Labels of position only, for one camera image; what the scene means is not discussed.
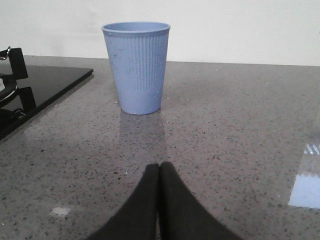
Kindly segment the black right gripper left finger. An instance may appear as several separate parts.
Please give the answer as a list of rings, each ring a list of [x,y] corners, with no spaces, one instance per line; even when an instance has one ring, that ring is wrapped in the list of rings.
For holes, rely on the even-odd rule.
[[[159,196],[157,163],[145,171],[126,202],[89,240],[154,240]]]

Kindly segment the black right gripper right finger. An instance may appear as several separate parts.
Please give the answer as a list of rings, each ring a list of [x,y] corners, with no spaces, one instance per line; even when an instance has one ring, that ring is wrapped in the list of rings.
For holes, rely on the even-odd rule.
[[[240,240],[188,190],[174,165],[160,165],[159,225],[163,240]]]

